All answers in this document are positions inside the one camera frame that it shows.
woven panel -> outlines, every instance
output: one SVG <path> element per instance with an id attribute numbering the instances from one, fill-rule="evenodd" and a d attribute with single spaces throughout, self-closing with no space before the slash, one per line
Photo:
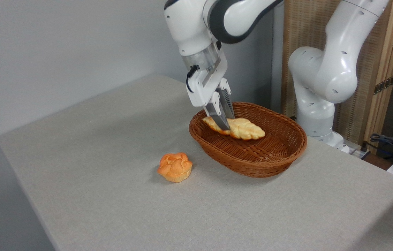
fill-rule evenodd
<path id="1" fill-rule="evenodd" d="M 221 135 L 203 122 L 204 111 L 190 121 L 190 135 L 214 160 L 236 173 L 255 178 L 277 175 L 287 170 L 307 146 L 307 136 L 292 119 L 265 107 L 234 102 L 235 117 L 249 119 L 265 131 L 258 140 L 244 141 Z"/>
<path id="2" fill-rule="evenodd" d="M 296 116 L 297 113 L 294 83 L 288 68 L 289 57 L 302 46 L 324 49 L 325 27 L 339 2 L 340 0 L 285 1 L 281 107 L 286 116 Z M 357 62 L 356 92 L 346 102 L 336 105 L 333 130 L 354 143 L 359 144 L 364 135 L 389 15 L 388 10 L 383 13 L 362 46 Z"/>

metal hinge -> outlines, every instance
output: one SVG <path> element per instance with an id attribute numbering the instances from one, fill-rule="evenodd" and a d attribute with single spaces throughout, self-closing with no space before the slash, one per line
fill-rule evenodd
<path id="1" fill-rule="evenodd" d="M 375 92 L 373 93 L 373 95 L 376 95 L 376 94 L 382 92 L 383 90 L 387 89 L 392 84 L 393 84 L 393 76 L 391 76 L 390 78 L 386 79 L 385 81 L 382 81 L 381 83 L 377 84 L 375 86 Z"/>

white wall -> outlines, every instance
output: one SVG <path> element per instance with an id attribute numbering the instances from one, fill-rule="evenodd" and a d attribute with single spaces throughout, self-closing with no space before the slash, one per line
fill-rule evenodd
<path id="1" fill-rule="evenodd" d="M 184 81 L 164 3 L 0 0 L 0 135 L 151 73 Z M 260 31 L 269 30 L 262 23 L 242 43 L 225 46 L 233 100 L 269 106 L 270 70 L 257 67 L 259 45 L 271 43 Z M 51 250 L 2 159 L 0 250 Z"/>

pastry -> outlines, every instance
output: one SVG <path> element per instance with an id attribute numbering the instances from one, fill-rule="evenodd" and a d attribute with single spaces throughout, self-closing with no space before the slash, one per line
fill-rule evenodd
<path id="1" fill-rule="evenodd" d="M 263 138 L 265 136 L 265 131 L 263 131 L 259 126 L 253 124 L 248 119 L 244 119 L 244 118 L 227 119 L 230 130 L 225 130 L 225 131 L 221 130 L 221 128 L 212 119 L 212 117 L 205 117 L 203 121 L 212 130 L 222 135 L 230 135 L 232 138 L 251 140 L 251 139 Z"/>
<path id="2" fill-rule="evenodd" d="M 165 154 L 159 162 L 158 173 L 171 182 L 181 182 L 192 172 L 192 162 L 185 153 Z"/>

basket rim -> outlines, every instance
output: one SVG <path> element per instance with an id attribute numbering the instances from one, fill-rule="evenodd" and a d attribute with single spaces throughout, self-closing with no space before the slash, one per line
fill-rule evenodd
<path id="1" fill-rule="evenodd" d="M 204 110 L 199 111 L 198 113 L 195 114 L 195 116 L 192 118 L 192 120 L 190 121 L 190 125 L 189 125 L 189 131 L 190 131 L 190 135 L 197 140 L 200 144 L 204 143 L 206 146 L 211 148 L 211 151 L 216 151 L 218 154 L 221 154 L 223 156 L 226 156 L 228 158 L 231 159 L 236 159 L 236 161 L 239 162 L 245 162 L 245 163 L 250 163 L 250 164 L 258 164 L 258 163 L 263 163 L 263 164 L 278 164 L 278 165 L 284 165 L 284 164 L 288 164 L 288 163 L 292 163 L 294 162 L 296 159 L 298 159 L 298 157 L 301 156 L 301 154 L 306 150 L 306 147 L 308 146 L 308 137 L 305 133 L 305 131 L 303 130 L 303 128 L 297 124 L 295 121 L 293 121 L 292 119 L 288 118 L 287 116 L 284 116 L 283 114 L 277 113 L 273 110 L 270 110 L 264 106 L 261 105 L 257 105 L 254 103 L 249 103 L 249 102 L 233 102 L 233 104 L 237 104 L 237 105 L 252 105 L 252 106 L 256 106 L 259 108 L 263 108 L 266 109 L 267 112 L 271 113 L 273 116 L 279 116 L 281 119 L 284 119 L 286 121 L 290 122 L 290 125 L 297 130 L 300 135 L 303 137 L 303 143 L 300 145 L 300 147 L 294 152 L 292 153 L 290 156 L 279 159 L 279 160 L 265 160 L 265 161 L 250 161 L 250 160 L 244 160 L 244 159 L 240 159 L 238 157 L 232 156 L 230 154 L 227 154 L 225 152 L 219 151 L 217 148 L 214 148 L 208 141 L 204 140 L 200 135 L 195 133 L 195 130 L 191 127 L 191 121 L 193 121 L 200 113 L 205 113 Z"/>

